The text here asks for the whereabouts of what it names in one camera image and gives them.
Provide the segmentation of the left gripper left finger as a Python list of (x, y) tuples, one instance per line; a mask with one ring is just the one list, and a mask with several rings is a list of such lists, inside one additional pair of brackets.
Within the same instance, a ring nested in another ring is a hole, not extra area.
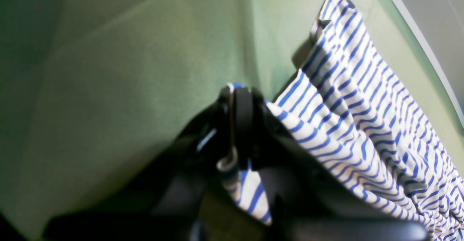
[(230, 147), (230, 100), (225, 87), (125, 187), (97, 205), (51, 219), (50, 241), (205, 241), (199, 207)]

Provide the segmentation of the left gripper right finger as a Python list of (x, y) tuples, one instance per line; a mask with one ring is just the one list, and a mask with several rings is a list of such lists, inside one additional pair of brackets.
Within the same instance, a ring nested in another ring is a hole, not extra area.
[(260, 174), (272, 225), (266, 241), (427, 241), (421, 223), (394, 219), (346, 189), (266, 107), (257, 91), (233, 93), (239, 167)]

